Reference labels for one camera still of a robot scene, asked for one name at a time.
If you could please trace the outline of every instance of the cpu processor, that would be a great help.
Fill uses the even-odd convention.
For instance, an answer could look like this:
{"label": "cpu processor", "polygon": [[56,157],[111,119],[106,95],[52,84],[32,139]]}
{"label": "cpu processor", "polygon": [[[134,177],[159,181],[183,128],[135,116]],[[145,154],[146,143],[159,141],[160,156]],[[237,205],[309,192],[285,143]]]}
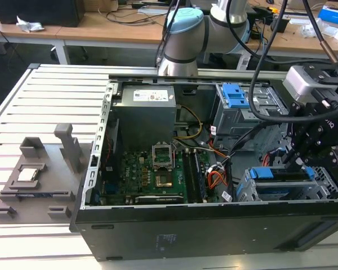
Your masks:
{"label": "cpu processor", "polygon": [[173,187],[172,172],[158,171],[155,173],[156,187]]}

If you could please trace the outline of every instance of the floor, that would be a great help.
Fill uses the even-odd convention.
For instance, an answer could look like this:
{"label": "floor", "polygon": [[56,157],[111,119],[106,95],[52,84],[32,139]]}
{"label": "floor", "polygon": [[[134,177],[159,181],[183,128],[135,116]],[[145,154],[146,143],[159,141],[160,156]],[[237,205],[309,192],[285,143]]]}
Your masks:
{"label": "floor", "polygon": [[[12,44],[12,46],[16,48],[23,61],[20,60],[9,44],[5,44],[7,53],[5,55],[0,54],[0,104],[30,63],[58,64],[57,61],[50,58],[51,46],[37,44]],[[87,47],[86,50],[88,52],[88,60],[83,59],[83,52],[80,47],[69,47],[71,63],[73,65],[153,66],[155,54],[155,51],[150,49],[107,48],[108,59],[103,60],[103,53],[98,48]],[[239,58],[237,55],[225,55],[223,57],[224,60],[218,57],[211,57],[210,64],[205,65],[202,57],[198,58],[198,66],[200,68],[214,69],[236,69]],[[257,61],[252,60],[248,69],[255,69],[256,64]],[[273,65],[268,65],[264,67],[266,70],[274,68],[288,70],[289,66],[274,67]]]}

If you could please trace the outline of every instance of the computer tower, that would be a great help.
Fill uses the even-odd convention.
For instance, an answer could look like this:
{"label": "computer tower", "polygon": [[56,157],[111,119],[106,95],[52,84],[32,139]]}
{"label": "computer tower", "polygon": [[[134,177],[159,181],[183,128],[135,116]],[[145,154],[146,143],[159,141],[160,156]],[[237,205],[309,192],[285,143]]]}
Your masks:
{"label": "computer tower", "polygon": [[14,24],[18,16],[31,23],[77,27],[84,13],[83,0],[0,0],[2,24]]}

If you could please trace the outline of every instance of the green circuit board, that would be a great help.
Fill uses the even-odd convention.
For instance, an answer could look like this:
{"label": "green circuit board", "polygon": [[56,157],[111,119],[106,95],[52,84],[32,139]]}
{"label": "green circuit board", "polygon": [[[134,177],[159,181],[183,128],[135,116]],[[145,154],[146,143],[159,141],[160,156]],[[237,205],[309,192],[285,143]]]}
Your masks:
{"label": "green circuit board", "polygon": [[[155,162],[169,162],[165,151],[155,152]],[[103,185],[102,197],[105,205],[132,204],[136,196],[182,196],[188,203],[183,157],[181,151],[173,152],[171,169],[154,169],[151,151],[124,152],[121,158],[120,180],[115,194],[107,194]],[[198,153],[201,173],[204,179],[205,170],[209,166],[206,152]],[[217,196],[211,193],[208,202],[216,202]]]}

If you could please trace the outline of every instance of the slotted metal platform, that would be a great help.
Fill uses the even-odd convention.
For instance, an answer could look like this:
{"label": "slotted metal platform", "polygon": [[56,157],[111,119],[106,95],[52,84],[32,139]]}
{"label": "slotted metal platform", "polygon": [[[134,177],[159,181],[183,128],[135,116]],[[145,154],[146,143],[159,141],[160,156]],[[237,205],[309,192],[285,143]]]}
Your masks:
{"label": "slotted metal platform", "polygon": [[[91,142],[109,74],[154,75],[150,67],[38,65],[28,69],[0,106],[0,190],[21,154],[24,137],[60,143],[57,123]],[[200,70],[200,75],[251,78],[250,71]],[[262,78],[285,73],[262,72]],[[338,232],[302,253],[252,254],[98,263],[68,224],[0,226],[0,269],[338,269]]]}

